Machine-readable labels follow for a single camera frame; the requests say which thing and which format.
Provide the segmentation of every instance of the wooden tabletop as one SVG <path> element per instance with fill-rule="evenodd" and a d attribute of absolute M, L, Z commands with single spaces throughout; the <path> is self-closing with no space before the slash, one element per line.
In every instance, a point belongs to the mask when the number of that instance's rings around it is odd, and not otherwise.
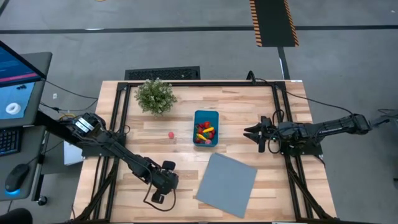
<path fill-rule="evenodd" d="M 103 82 L 96 114 L 109 124 L 116 94 L 116 81 Z M 288 91 L 305 96 L 302 82 L 286 81 Z M 258 153 L 257 145 L 243 136 L 243 129 L 259 122 L 262 115 L 270 117 L 275 111 L 271 88 L 257 87 L 173 87 L 178 102 L 169 113 L 155 118 L 143 113 L 136 99 L 130 97 L 126 124 L 131 127 L 126 147 L 133 153 L 150 157 L 159 164 L 174 161 L 180 177 L 177 203 L 169 212 L 159 212 L 144 204 L 148 185 L 131 174 L 121 162 L 113 203 L 112 222 L 269 222 L 294 221 L 292 199 L 287 181 L 284 158 L 279 154 Z M 121 98 L 119 114 L 123 105 Z M 293 119 L 312 122 L 306 100 L 289 95 Z M 216 110 L 220 114 L 219 143 L 214 148 L 196 147 L 192 143 L 193 115 L 196 110 Z M 175 139 L 167 133 L 173 131 Z M 196 199 L 212 153 L 218 152 L 257 169 L 256 181 L 244 219 L 211 207 Z M 313 156 L 302 156 L 309 191 L 327 213 L 335 216 L 335 209 L 323 164 Z M 91 198 L 97 158 L 84 161 L 76 192 L 76 215 L 88 205 Z M 305 217 L 302 194 L 297 189 L 300 210 Z M 107 193 L 101 205 L 104 217 Z M 161 208 L 169 208 L 172 193 L 165 197 Z"/>

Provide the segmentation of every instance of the keyboard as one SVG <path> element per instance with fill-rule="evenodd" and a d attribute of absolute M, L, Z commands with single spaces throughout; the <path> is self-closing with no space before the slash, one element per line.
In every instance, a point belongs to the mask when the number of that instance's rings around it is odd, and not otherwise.
<path fill-rule="evenodd" d="M 0 156 L 21 150 L 22 128 L 0 129 Z"/>
<path fill-rule="evenodd" d="M 175 67 L 175 68 L 150 68 L 126 70 L 125 80 L 199 80 L 200 68 Z"/>

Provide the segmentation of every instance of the gray floor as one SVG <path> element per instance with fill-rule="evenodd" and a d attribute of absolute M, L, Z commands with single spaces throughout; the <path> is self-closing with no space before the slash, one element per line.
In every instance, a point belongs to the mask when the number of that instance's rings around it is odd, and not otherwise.
<path fill-rule="evenodd" d="M 289 4 L 296 26 L 398 24 L 398 2 L 394 0 L 291 0 Z M 0 17 L 0 29 L 234 25 L 251 25 L 248 1 L 18 0 L 10 1 Z M 261 78 L 282 78 L 276 49 L 256 47 L 250 31 L 0 38 L 19 53 L 52 52 L 49 80 L 91 96 L 98 95 L 102 80 L 121 80 L 129 68 L 199 65 L 202 79 L 242 78 L 248 70 Z M 298 31 L 298 39 L 300 47 L 285 52 L 291 78 L 304 81 L 308 97 L 368 118 L 377 116 L 378 108 L 398 108 L 398 30 Z M 87 80 L 89 88 L 84 85 Z M 42 100 L 70 109 L 90 103 L 50 85 Z M 322 105 L 310 106 L 314 122 L 345 115 Z M 324 140 L 326 171 L 341 219 L 397 223 L 398 189 L 392 181 L 398 177 L 397 132 L 392 125 L 385 125 L 366 136 L 342 134 Z M 79 168 L 46 177 L 43 193 L 50 197 L 47 206 L 21 200 L 11 208 L 28 208 L 34 223 L 67 220 Z M 7 206 L 7 202 L 0 203 L 0 213 L 5 213 Z"/>

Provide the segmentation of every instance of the green plant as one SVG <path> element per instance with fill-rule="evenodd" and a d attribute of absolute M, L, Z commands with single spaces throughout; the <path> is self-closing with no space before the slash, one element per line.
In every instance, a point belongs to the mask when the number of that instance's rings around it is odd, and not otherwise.
<path fill-rule="evenodd" d="M 177 102 L 177 97 L 173 95 L 171 86 L 159 78 L 155 81 L 146 80 L 143 85 L 138 86 L 134 97 L 142 108 L 142 112 L 150 111 L 153 115 L 158 116 L 170 111 L 173 103 Z"/>

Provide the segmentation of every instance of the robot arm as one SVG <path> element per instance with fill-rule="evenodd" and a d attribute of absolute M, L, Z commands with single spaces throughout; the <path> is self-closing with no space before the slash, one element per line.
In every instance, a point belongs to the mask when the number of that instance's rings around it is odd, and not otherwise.
<path fill-rule="evenodd" d="M 85 113 L 69 125 L 72 135 L 81 140 L 77 146 L 83 150 L 87 145 L 98 146 L 111 152 L 128 165 L 133 175 L 156 187 L 152 201 L 163 203 L 164 195 L 177 188 L 178 175 L 173 172 L 175 163 L 164 161 L 160 166 L 148 157 L 133 154 L 119 143 L 120 134 L 107 131 L 105 126 L 105 121 L 93 113 Z"/>
<path fill-rule="evenodd" d="M 272 124 L 270 118 L 261 117 L 261 123 L 246 128 L 244 135 L 259 144 L 259 152 L 265 151 L 266 140 L 279 140 L 280 144 L 288 144 L 288 153 L 291 156 L 297 154 L 314 154 L 314 148 L 320 141 L 330 135 L 339 133 L 366 134 L 371 130 L 370 124 L 361 114 L 352 114 L 344 118 L 317 124 L 281 122 L 278 127 Z"/>

